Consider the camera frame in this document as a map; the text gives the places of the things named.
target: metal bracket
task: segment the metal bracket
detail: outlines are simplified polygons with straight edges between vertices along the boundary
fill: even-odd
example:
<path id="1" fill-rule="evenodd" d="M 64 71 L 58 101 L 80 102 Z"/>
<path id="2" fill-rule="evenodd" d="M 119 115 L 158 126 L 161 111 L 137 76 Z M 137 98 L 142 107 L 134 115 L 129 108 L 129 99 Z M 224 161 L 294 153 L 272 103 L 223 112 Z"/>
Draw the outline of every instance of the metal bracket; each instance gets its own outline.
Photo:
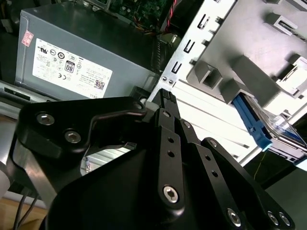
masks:
<path id="1" fill-rule="evenodd" d="M 172 55 L 161 78 L 154 87 L 148 101 L 152 101 L 160 89 L 171 91 L 179 79 L 185 79 L 200 58 L 208 42 L 212 40 L 210 24 L 215 23 L 217 12 L 222 9 L 223 1 L 205 0 L 195 15 L 190 27 Z"/>

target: circuit board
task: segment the circuit board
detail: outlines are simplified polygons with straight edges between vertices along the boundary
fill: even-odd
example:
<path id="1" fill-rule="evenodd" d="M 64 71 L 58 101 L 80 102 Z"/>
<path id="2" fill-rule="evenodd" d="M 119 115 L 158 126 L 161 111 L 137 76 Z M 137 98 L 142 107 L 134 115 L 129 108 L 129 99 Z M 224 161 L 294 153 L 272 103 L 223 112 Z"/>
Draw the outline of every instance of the circuit board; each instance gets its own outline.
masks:
<path id="1" fill-rule="evenodd" d="M 168 0 L 113 0 L 109 10 L 145 30 L 154 30 L 163 22 L 159 19 Z"/>

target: bolt hole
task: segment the bolt hole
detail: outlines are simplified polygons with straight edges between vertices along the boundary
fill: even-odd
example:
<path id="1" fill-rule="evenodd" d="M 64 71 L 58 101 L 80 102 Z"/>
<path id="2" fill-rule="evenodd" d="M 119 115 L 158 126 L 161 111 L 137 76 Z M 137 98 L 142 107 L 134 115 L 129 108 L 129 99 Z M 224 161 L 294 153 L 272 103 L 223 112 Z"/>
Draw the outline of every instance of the bolt hole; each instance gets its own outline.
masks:
<path id="1" fill-rule="evenodd" d="M 168 141 L 174 143 L 174 140 L 172 138 L 168 138 Z"/>
<path id="2" fill-rule="evenodd" d="M 168 154 L 170 157 L 175 157 L 175 154 L 174 154 L 172 151 L 168 151 L 167 154 Z"/>
<path id="3" fill-rule="evenodd" d="M 164 116 L 171 117 L 171 114 L 169 114 L 167 111 L 164 111 L 163 114 Z"/>
<path id="4" fill-rule="evenodd" d="M 218 177 L 219 175 L 216 173 L 216 171 L 212 171 L 212 175 L 215 177 Z"/>

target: white label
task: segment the white label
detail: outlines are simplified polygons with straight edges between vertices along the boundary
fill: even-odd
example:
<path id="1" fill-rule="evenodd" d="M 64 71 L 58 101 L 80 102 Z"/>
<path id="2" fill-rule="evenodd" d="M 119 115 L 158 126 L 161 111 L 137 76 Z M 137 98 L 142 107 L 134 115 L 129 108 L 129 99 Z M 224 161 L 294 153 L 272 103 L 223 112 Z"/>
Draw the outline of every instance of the white label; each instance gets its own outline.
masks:
<path id="1" fill-rule="evenodd" d="M 89 98 L 102 98 L 112 71 L 36 39 L 33 76 Z"/>

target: wire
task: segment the wire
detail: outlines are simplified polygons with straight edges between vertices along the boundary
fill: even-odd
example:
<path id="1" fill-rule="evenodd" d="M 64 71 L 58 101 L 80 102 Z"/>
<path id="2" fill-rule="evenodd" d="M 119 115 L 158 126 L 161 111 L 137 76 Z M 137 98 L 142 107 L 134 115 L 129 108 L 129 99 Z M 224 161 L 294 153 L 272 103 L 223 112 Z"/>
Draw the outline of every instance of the wire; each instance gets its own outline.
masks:
<path id="1" fill-rule="evenodd" d="M 38 199 L 38 196 L 35 197 L 35 199 L 32 201 L 32 204 L 30 205 L 29 209 L 27 210 L 27 212 L 24 214 L 24 216 L 21 218 L 21 220 L 18 223 L 18 227 L 20 227 L 23 222 L 25 221 L 25 219 L 27 219 L 28 215 L 30 214 L 30 212 L 32 211 L 32 209 L 34 208 L 34 205 L 36 203 Z"/>
<path id="2" fill-rule="evenodd" d="M 16 217 L 15 217 L 15 221 L 14 221 L 14 227 L 13 230 L 17 230 L 18 229 L 18 224 L 19 224 L 19 219 L 20 219 L 20 214 L 21 214 L 21 210 L 23 208 L 24 205 L 24 200 L 26 199 L 26 197 L 28 196 L 29 191 L 26 191 L 25 194 L 23 195 L 23 197 L 20 200 L 20 203 L 18 205 L 17 208 L 17 212 L 16 212 Z"/>
<path id="3" fill-rule="evenodd" d="M 171 6 L 171 9 L 170 9 L 169 15 L 168 15 L 167 26 L 165 28 L 165 31 L 168 31 L 169 27 L 171 26 L 171 18 L 173 17 L 174 9 L 175 9 L 176 4 L 177 4 L 177 0 L 174 0 L 173 4 Z"/>
<path id="4" fill-rule="evenodd" d="M 262 163 L 262 161 L 263 161 L 263 159 L 264 159 L 264 157 L 265 157 L 266 154 L 267 154 L 267 152 L 264 153 L 264 155 L 263 155 L 263 157 L 262 157 L 262 159 L 261 159 L 261 161 L 260 161 L 260 163 L 259 163 L 259 166 L 258 166 L 258 168 L 257 168 L 257 170 L 256 170 L 256 172 L 255 172 L 255 175 L 254 175 L 254 180 L 256 179 L 256 175 L 257 175 L 257 173 L 258 173 L 258 171 L 259 171 L 259 168 L 260 168 L 260 166 L 261 166 L 261 163 Z"/>

